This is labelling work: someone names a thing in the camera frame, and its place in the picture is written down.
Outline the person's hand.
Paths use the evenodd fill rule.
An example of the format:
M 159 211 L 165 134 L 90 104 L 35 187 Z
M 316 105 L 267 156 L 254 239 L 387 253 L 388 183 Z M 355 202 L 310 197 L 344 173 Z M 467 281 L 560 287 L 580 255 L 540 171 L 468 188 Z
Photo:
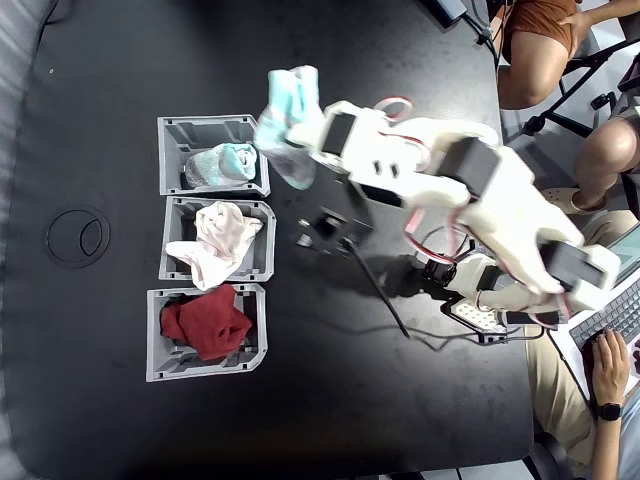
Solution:
M 587 11 L 578 11 L 560 20 L 558 24 L 561 26 L 568 26 L 570 29 L 571 49 L 569 58 L 573 58 L 580 44 L 585 39 L 593 25 L 592 15 Z

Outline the person's hand with watch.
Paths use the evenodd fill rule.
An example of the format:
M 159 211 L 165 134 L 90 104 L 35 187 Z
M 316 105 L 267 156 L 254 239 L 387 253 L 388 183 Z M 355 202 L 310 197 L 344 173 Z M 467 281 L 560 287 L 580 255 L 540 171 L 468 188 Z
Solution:
M 621 334 L 610 329 L 604 330 L 597 336 L 592 353 L 592 385 L 597 404 L 623 405 L 630 374 L 630 361 Z

